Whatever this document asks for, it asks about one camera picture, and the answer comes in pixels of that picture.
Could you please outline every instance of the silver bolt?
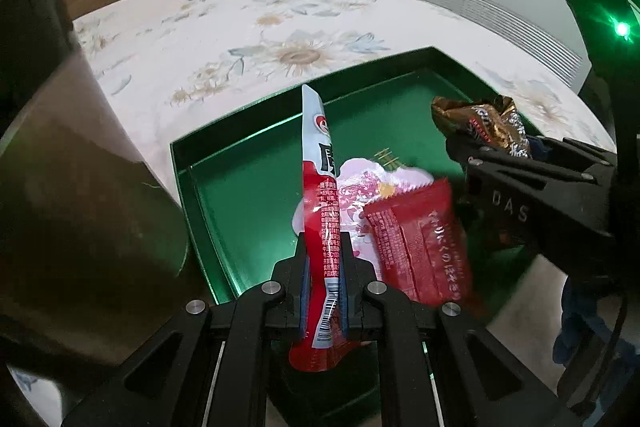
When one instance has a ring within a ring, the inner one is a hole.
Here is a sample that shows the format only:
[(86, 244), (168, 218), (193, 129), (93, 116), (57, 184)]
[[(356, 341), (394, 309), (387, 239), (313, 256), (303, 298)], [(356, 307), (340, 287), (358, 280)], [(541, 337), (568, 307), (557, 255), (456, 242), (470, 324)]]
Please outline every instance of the silver bolt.
[(201, 301), (200, 299), (193, 299), (193, 301), (187, 303), (184, 308), (187, 310), (187, 313), (197, 315), (198, 313), (202, 313), (206, 307), (207, 305), (204, 301)]
[(267, 295), (274, 295), (274, 293), (278, 293), (282, 289), (282, 286), (277, 281), (267, 281), (262, 283), (261, 288)]
[(382, 295), (386, 292), (386, 284), (382, 281), (371, 281), (367, 284), (367, 290), (373, 293), (373, 295)]
[(457, 317), (461, 311), (460, 305), (455, 302), (445, 302), (442, 305), (442, 313), (449, 315), (449, 317)]

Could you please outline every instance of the floral bedspread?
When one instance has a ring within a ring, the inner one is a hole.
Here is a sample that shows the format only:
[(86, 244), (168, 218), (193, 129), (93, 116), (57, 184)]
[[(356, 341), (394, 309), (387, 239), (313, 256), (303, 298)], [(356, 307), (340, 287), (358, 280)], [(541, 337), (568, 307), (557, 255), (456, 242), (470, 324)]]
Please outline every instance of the floral bedspread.
[(513, 97), (546, 135), (614, 149), (535, 58), (418, 0), (122, 0), (74, 26), (111, 107), (175, 200), (173, 140), (316, 76), (427, 46)]

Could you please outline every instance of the red plastic wrapper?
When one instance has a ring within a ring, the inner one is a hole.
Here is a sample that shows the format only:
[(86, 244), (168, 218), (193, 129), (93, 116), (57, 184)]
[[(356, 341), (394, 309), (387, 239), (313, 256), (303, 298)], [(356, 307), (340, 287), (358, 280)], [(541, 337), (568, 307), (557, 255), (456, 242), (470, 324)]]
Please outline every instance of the red plastic wrapper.
[(465, 233), (446, 179), (364, 207), (385, 282), (411, 300), (439, 306), (472, 293)]
[(308, 86), (302, 86), (302, 185), (311, 293), (305, 338), (291, 347), (289, 362), (300, 371), (324, 371), (358, 344), (345, 340), (338, 326), (340, 207), (334, 151), (322, 100)]

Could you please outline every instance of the gold foil candy wrapper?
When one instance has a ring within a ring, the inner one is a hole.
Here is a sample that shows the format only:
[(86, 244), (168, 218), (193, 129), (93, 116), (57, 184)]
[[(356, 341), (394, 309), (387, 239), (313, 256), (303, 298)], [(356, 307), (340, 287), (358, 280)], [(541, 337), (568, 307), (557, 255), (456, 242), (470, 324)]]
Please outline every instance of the gold foil candy wrapper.
[(431, 115), (444, 136), (462, 132), (511, 156), (531, 158), (522, 119), (508, 96), (499, 96), (494, 103), (458, 102), (436, 96), (431, 102)]

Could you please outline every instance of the green light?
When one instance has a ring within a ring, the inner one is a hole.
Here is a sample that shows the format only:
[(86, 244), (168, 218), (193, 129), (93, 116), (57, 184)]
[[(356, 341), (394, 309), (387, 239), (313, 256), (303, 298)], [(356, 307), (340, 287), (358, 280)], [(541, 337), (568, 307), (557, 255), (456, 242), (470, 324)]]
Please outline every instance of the green light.
[(629, 38), (629, 34), (631, 33), (631, 26), (629, 26), (626, 22), (618, 22), (616, 23), (616, 33), (625, 39)]

